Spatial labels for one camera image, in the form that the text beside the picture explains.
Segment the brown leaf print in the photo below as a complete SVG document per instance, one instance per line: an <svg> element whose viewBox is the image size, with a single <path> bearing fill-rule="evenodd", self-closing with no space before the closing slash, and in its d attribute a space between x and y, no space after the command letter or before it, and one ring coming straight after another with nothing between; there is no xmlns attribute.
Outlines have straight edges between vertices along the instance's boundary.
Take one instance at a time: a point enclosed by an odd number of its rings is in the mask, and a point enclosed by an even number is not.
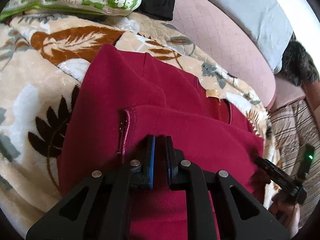
<svg viewBox="0 0 320 240"><path fill-rule="evenodd" d="M175 58L178 58L178 57L181 57L182 55L181 54L179 54L178 52L176 53L176 52L173 52L173 54L175 55Z"/></svg>
<svg viewBox="0 0 320 240"><path fill-rule="evenodd" d="M158 54L170 54L172 52L169 49L149 49L149 50Z"/></svg>
<svg viewBox="0 0 320 240"><path fill-rule="evenodd" d="M168 56L155 56L156 59L159 60L170 60L170 59L174 59L174 57L168 57Z"/></svg>
<svg viewBox="0 0 320 240"><path fill-rule="evenodd" d="M16 49L18 49L18 48L20 48L22 46L29 46L29 44L26 41L18 42L17 45L16 45Z"/></svg>
<svg viewBox="0 0 320 240"><path fill-rule="evenodd" d="M72 58L83 58L91 62L103 44L115 45L123 33L98 26L74 27L52 34L36 32L30 43L54 65Z"/></svg>
<svg viewBox="0 0 320 240"><path fill-rule="evenodd" d="M246 113L246 117L249 123L252 125L255 135L262 137L263 133L259 126L259 113L254 111L253 109L250 109L250 111Z"/></svg>
<svg viewBox="0 0 320 240"><path fill-rule="evenodd" d="M47 110L47 122L40 117L36 117L36 127L40 137L32 132L28 132L28 140L32 147L47 159L47 170L49 176L58 188L58 184L54 180L50 168L50 158L58 157L62 151L64 137L67 131L67 126L73 111L73 108L78 97L79 87L75 86L71 95L71 112L64 97L61 97L58 115L54 112L53 108L49 106Z"/></svg>
<svg viewBox="0 0 320 240"><path fill-rule="evenodd" d="M193 42L187 38L187 37L172 37L170 39L171 43L174 44L182 44L182 45L188 45L188 44L192 44Z"/></svg>
<svg viewBox="0 0 320 240"><path fill-rule="evenodd" d="M151 44L151 45L155 45L155 46L160 46L160 47L164 48L163 45L161 45L160 43L158 43L156 41L146 41L146 43Z"/></svg>

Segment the black gripper frame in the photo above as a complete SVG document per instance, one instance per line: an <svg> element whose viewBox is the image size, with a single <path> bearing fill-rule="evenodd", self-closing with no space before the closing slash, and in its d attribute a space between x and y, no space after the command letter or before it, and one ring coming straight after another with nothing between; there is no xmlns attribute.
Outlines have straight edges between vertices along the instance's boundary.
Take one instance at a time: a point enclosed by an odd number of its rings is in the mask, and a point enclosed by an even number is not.
<svg viewBox="0 0 320 240"><path fill-rule="evenodd" d="M221 240L289 240L289 232L226 171L204 171L165 137L170 190L185 190L188 240L216 240L211 195Z"/></svg>
<svg viewBox="0 0 320 240"><path fill-rule="evenodd" d="M131 192L153 189L154 151L149 135L146 151L135 157L140 165L125 163L83 179L29 229L26 240L129 239Z"/></svg>

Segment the metal screw head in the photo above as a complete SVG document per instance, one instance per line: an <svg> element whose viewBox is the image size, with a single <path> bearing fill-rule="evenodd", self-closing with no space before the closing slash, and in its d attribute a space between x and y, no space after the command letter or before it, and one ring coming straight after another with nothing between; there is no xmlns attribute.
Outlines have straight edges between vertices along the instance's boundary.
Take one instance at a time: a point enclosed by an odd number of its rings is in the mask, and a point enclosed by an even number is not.
<svg viewBox="0 0 320 240"><path fill-rule="evenodd" d="M229 173L227 171L221 170L221 171L219 171L219 176L226 178L229 176Z"/></svg>
<svg viewBox="0 0 320 240"><path fill-rule="evenodd" d="M183 160L181 161L181 165L184 167L189 167L191 165L191 162L188 160Z"/></svg>
<svg viewBox="0 0 320 240"><path fill-rule="evenodd" d="M140 161L139 160L132 160L132 161L130 161L130 165L133 167L137 167L140 165Z"/></svg>
<svg viewBox="0 0 320 240"><path fill-rule="evenodd" d="M93 172L91 173L91 175L92 175L92 177L94 177L94 178L98 178L98 177L100 177L100 176L102 175L102 172L96 170L96 171L93 171Z"/></svg>

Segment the gray pillowcase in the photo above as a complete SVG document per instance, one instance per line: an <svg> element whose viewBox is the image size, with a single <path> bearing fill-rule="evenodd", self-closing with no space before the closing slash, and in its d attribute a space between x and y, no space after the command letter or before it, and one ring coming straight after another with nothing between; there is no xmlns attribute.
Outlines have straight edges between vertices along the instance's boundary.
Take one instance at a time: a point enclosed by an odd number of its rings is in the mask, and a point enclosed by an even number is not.
<svg viewBox="0 0 320 240"><path fill-rule="evenodd" d="M209 0L250 37L271 70L281 69L293 29L277 0Z"/></svg>

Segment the human hand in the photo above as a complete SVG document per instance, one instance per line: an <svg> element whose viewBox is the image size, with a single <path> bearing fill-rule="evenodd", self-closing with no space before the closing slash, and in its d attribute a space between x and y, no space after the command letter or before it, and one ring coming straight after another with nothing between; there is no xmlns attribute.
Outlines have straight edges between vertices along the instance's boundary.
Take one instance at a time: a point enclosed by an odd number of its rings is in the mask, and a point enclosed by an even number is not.
<svg viewBox="0 0 320 240"><path fill-rule="evenodd" d="M294 237L298 232L299 220L300 220L300 206L299 204L289 204L283 202L279 198L279 194L274 195L272 198L272 205L269 207L269 212L275 217L278 212L283 212L285 214L285 219L282 225L290 232L290 237Z"/></svg>

